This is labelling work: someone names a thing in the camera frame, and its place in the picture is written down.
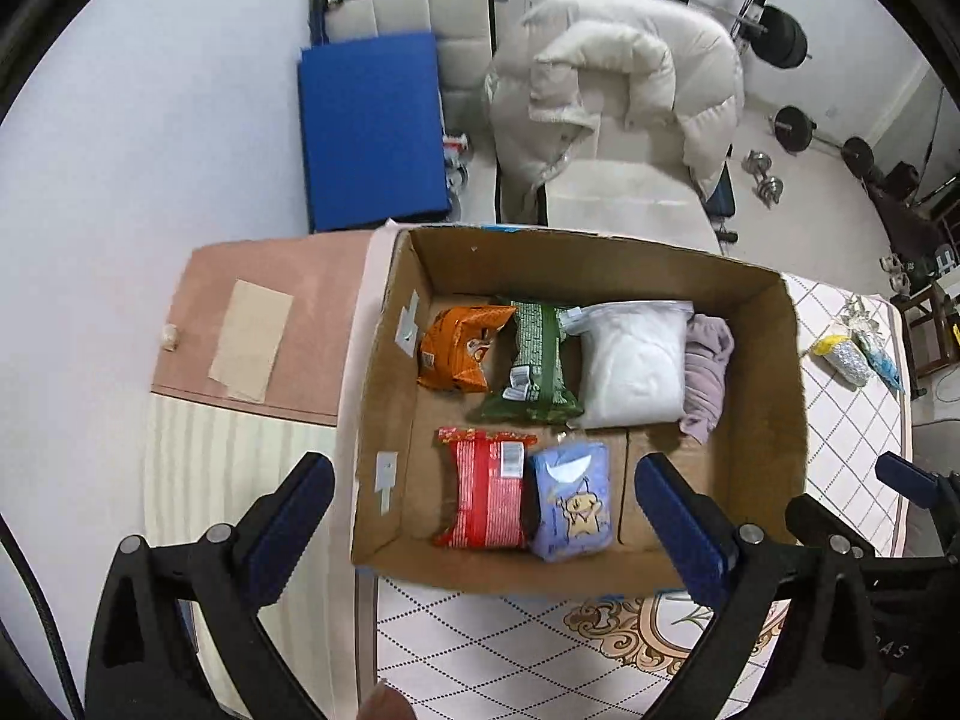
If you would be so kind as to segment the orange snack packet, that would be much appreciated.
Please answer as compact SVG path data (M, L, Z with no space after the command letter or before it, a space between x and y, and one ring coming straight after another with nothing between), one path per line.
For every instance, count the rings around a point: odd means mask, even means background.
M439 312L418 345L418 383L438 392L484 394L483 361L512 305L455 305Z

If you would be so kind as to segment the blue folded mat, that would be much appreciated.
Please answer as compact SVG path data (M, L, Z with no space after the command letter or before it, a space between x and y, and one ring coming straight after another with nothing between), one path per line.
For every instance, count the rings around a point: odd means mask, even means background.
M431 32L308 47L298 91L314 232L449 215Z

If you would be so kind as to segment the floral tablecloth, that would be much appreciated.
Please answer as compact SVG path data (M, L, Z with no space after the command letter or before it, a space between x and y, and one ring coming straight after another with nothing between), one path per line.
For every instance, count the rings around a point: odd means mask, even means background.
M905 502L874 475L880 452L911 452L910 408L882 380L853 390L802 356L805 489L882 556L907 538ZM421 718L638 718L706 628L680 590L573 601L430 589L378 577L377 678Z

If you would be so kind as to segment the dark wooden chair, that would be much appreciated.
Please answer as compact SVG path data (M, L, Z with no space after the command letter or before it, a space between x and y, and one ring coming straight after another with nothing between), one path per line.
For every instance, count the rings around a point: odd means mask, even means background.
M914 294L892 299L903 320L911 398L926 393L923 382L958 364L958 268Z

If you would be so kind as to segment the green snack packet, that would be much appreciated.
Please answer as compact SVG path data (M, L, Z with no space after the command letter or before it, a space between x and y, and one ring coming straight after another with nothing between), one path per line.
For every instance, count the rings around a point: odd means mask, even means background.
M470 417L480 424L566 424L583 414L573 390L566 383L562 346L566 340L556 305L512 301L516 314L512 360L506 382L473 410Z

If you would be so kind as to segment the white puffer jacket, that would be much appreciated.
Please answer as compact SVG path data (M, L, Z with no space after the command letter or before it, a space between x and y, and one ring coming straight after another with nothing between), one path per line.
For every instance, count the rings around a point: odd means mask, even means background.
M727 29L670 0L542 0L483 80L496 159L534 192L576 160L660 167L709 199L742 119Z

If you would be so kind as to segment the blue tissue pack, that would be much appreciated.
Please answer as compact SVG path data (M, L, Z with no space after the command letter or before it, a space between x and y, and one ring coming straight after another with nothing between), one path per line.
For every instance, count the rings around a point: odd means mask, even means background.
M527 462L537 527L530 549L545 562L607 550L613 541L610 457L603 442L565 442Z

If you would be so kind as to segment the red snack packet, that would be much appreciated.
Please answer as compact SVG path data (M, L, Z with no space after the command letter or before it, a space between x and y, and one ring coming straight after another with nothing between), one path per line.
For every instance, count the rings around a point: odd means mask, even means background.
M433 538L439 548L522 550L526 458L539 439L517 431L439 427L439 444L454 463L457 502L451 525Z

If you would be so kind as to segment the beige paper piece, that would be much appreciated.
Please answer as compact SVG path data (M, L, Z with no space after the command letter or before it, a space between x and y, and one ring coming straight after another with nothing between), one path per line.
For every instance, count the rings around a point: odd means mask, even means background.
M293 296L238 280L229 296L208 377L231 398L263 403Z

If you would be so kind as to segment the beige padded chair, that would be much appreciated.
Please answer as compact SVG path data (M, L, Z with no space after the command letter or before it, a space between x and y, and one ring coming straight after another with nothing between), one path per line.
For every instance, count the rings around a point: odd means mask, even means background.
M704 208L711 197L702 199L690 182L660 167L576 160L534 192L506 176L496 159L483 80L501 39L529 10L511 16L494 0L331 0L322 24L331 43L402 32L436 37L441 119L446 132L467 138L472 153L455 192L455 220L608 232L719 252Z

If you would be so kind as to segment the purple grey cloth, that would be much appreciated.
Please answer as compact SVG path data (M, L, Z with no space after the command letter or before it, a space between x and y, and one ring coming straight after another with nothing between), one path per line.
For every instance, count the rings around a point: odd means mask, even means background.
M724 410L726 372L736 349L734 335L721 317L695 314L685 343L685 398L680 432L706 444Z

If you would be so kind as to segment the white bag of cotton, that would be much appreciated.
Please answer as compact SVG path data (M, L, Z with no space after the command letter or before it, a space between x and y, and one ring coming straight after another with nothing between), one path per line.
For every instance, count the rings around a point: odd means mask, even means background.
M685 401L690 301L617 301L571 307L560 328L581 343L574 429L617 429L677 422Z

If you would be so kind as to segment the long blue packet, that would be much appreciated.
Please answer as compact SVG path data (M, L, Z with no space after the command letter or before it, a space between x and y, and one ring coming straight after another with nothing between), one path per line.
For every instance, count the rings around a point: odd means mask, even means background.
M877 374L877 377L884 382L892 394L900 395L903 392L903 382L901 382L900 371L893 362L892 356L885 349L884 337L878 333L871 322L857 322L853 327L853 338L857 346L861 348L861 353L866 358L867 364Z

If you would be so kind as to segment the floor barbell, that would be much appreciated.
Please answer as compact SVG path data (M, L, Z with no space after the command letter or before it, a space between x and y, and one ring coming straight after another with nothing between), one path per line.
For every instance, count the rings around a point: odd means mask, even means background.
M834 149L848 171L858 179L864 179L875 166L874 152L864 138L850 137L840 142L822 135L818 132L818 125L799 107L784 106L778 109L771 117L771 128L776 141L788 153L802 153L814 143Z

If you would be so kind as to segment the pink cardboard sheet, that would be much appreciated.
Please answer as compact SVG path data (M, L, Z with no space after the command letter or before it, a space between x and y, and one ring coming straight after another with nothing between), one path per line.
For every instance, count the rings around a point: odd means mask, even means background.
M325 232L195 250L167 314L153 392L332 426L372 237Z

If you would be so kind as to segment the white shoes pair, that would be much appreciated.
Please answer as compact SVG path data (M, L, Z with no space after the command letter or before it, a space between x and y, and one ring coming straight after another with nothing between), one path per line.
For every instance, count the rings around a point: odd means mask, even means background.
M880 270L889 278L890 289L898 296L911 294L911 281L908 268L896 254L884 255L878 259Z

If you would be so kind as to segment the chrome dumbbells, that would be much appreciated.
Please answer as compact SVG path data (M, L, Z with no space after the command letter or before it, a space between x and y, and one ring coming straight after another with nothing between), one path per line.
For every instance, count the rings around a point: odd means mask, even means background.
M784 182L778 176L771 174L771 167L773 167L773 160L765 151L750 149L743 156L742 169L754 179L755 195L766 206L777 205L784 192Z

